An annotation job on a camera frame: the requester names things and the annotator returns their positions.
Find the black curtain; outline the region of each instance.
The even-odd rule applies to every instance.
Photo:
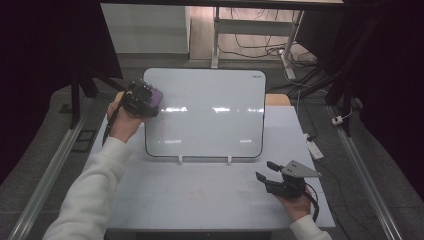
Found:
[[[354,68],[361,119],[424,199],[424,18],[392,1]]]
[[[1,1],[0,36],[3,182],[37,133],[51,95],[71,83],[76,69],[84,69],[84,79],[122,74],[97,1]]]

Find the metal rail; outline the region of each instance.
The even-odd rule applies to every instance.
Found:
[[[65,137],[63,138],[59,148],[50,161],[50,164],[44,172],[40,182],[38,183],[37,188],[34,190],[34,193],[25,206],[25,209],[19,217],[19,220],[16,222],[16,225],[8,238],[9,240],[27,238],[35,220],[37,219],[38,214],[40,213],[41,208],[44,205],[44,202],[47,199],[47,196],[50,193],[50,190],[53,187],[53,184],[57,179],[57,176],[59,175],[60,170],[62,169],[63,164],[65,163],[69,152],[72,149],[73,143],[75,142],[82,126],[87,120],[87,115],[91,109],[91,106],[93,105],[93,102],[94,100],[91,98],[87,98],[84,101],[80,120],[76,123],[73,129],[69,129],[66,132]]]
[[[328,107],[329,114],[331,117],[336,116],[336,110],[334,107]],[[374,210],[376,211],[378,220],[386,233],[387,239],[390,240],[402,240],[402,235],[396,225],[395,220],[393,219],[392,214],[390,213],[389,208],[387,207],[385,201],[381,197],[377,187],[374,184],[374,181],[368,172],[367,167],[362,160],[361,155],[359,154],[355,143],[351,137],[348,137],[345,131],[341,127],[337,127],[337,132],[339,137],[345,147],[345,150],[352,161],[353,167],[356,170],[356,173],[359,177],[359,180],[364,187],[365,192],[368,195],[368,199],[371,202]]]

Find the hand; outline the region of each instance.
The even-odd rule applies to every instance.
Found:
[[[282,198],[277,195],[274,196],[283,204],[284,208],[286,208],[287,214],[293,222],[311,214],[311,201],[303,194],[299,198],[290,199]]]
[[[117,102],[110,104],[107,110],[107,119],[109,120],[115,109],[118,107]],[[125,111],[124,108],[119,109],[118,116],[113,123],[109,136],[117,138],[123,142],[128,140],[137,132],[138,127],[142,122],[146,122],[148,118],[137,118]]]

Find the wrist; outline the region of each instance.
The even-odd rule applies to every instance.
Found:
[[[307,216],[307,215],[310,215],[308,212],[293,212],[293,213],[290,213],[289,214],[289,216],[290,216],[290,219],[293,221],[293,222],[296,222],[297,220],[299,220],[299,219],[301,219],[301,218],[303,218],[303,217],[305,217],[305,216]]]
[[[116,139],[121,140],[124,143],[127,143],[128,140],[130,139],[131,136],[128,136],[128,134],[125,133],[120,133],[120,132],[111,132],[110,133],[111,137],[114,137]]]

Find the black device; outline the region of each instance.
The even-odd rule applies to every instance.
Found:
[[[152,118],[159,114],[159,102],[163,93],[144,81],[132,82],[122,94],[118,107],[110,117],[103,134],[103,144],[109,136],[113,123],[123,107],[128,113],[137,118]]]
[[[283,181],[267,180],[264,175],[256,172],[256,178],[265,184],[266,191],[286,199],[299,198],[305,195],[314,205],[315,212],[312,219],[316,221],[319,213],[318,198],[315,200],[311,194],[306,192],[305,177],[320,177],[321,174],[296,161],[291,161],[286,167],[268,161],[267,167],[276,172],[281,172]]]

